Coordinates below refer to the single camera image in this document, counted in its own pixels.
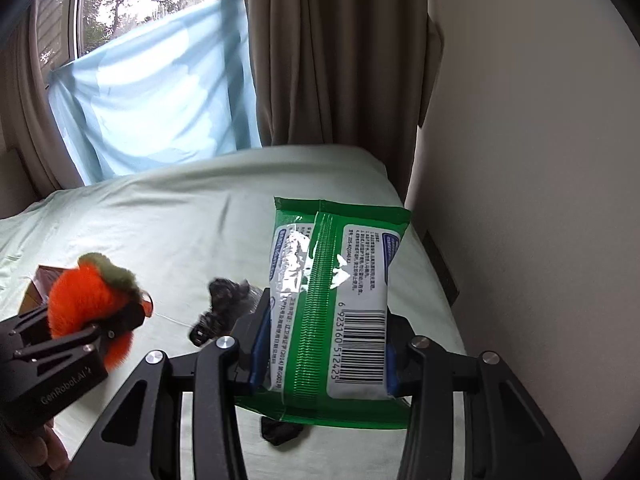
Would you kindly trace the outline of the left hand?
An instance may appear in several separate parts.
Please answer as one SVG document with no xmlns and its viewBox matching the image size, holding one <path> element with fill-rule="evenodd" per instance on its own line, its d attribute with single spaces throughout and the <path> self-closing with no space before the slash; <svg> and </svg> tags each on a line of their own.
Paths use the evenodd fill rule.
<svg viewBox="0 0 640 480">
<path fill-rule="evenodd" d="M 70 458 L 63 442 L 54 431 L 52 419 L 33 434 L 19 437 L 16 448 L 29 466 L 47 465 L 51 469 L 51 479 L 63 479 L 70 466 Z"/>
</svg>

